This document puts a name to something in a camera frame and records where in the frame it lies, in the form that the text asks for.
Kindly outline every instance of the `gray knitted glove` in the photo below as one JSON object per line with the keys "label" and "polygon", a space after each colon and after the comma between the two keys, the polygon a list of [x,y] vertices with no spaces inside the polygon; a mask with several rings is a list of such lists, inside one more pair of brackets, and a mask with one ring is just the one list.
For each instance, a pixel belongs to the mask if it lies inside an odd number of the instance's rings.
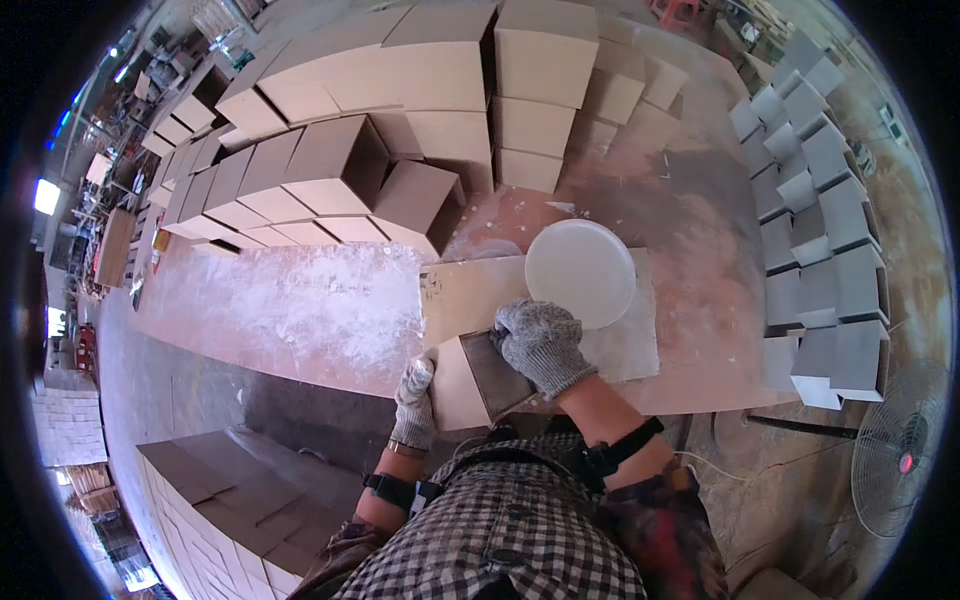
{"label": "gray knitted glove", "polygon": [[396,425],[390,439],[412,448],[429,450],[437,437],[433,406],[426,389],[433,381],[433,362],[418,356],[410,361],[396,389]]}
{"label": "gray knitted glove", "polygon": [[580,322],[554,303],[514,300],[496,311],[493,327],[496,349],[546,400],[597,372],[577,348],[584,334]]}

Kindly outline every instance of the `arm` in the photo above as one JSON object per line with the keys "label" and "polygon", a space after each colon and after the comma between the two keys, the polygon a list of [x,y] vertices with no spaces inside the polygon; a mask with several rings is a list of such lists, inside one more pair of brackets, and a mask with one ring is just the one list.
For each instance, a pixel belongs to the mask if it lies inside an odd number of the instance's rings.
{"label": "arm", "polygon": [[[580,322],[548,302],[515,300],[496,314],[494,343],[514,369],[577,424],[587,446],[613,444],[646,418],[578,350]],[[700,490],[662,436],[604,480],[612,536],[636,563],[652,599],[726,598],[723,561]]]}
{"label": "arm", "polygon": [[[433,379],[433,363],[418,357],[411,361],[396,390],[396,425],[390,440],[400,444],[380,454],[373,474],[387,473],[407,483],[423,475],[423,457],[437,435],[433,408],[426,394]],[[288,600],[328,598],[349,574],[407,522],[407,512],[373,495],[365,488],[357,501],[353,518],[344,523]]]}

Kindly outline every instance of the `black wrist strap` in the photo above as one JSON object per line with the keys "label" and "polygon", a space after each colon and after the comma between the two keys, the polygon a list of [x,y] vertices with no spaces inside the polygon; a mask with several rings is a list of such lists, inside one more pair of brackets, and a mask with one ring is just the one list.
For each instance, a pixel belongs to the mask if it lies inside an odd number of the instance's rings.
{"label": "black wrist strap", "polygon": [[583,450],[584,462],[593,475],[601,479],[609,477],[616,473],[620,463],[637,454],[661,431],[663,431],[663,423],[656,417],[651,417],[613,445],[601,442]]}
{"label": "black wrist strap", "polygon": [[387,473],[364,475],[363,485],[373,490],[373,495],[403,509],[405,513],[410,512],[410,506],[417,494],[414,484]]}

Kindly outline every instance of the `hand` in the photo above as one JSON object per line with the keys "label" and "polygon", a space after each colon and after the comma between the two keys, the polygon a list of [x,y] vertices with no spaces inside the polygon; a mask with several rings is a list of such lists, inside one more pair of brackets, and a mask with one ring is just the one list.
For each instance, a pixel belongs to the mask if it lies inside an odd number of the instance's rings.
{"label": "hand", "polygon": [[410,361],[396,389],[396,425],[390,439],[419,450],[429,450],[437,437],[433,406],[426,390],[433,381],[433,362],[424,356]]}
{"label": "hand", "polygon": [[584,335],[569,311],[551,302],[519,299],[496,311],[493,344],[546,400],[597,372],[577,345]]}

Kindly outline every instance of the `workbench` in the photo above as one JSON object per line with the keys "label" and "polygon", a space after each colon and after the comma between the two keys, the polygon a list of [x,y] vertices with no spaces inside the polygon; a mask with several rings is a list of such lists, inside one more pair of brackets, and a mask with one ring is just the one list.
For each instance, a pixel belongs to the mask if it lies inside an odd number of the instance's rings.
{"label": "workbench", "polygon": [[[617,384],[649,415],[795,400],[762,386],[764,270],[745,161],[728,111],[747,91],[725,59],[666,36],[690,79],[665,151],[622,128],[574,139],[555,194],[499,186],[474,197],[443,262],[525,253],[571,217],[646,247],[660,372]],[[148,275],[132,325],[159,340],[307,383],[392,397],[422,351],[425,255],[398,244],[273,248],[239,257],[174,240]]]}

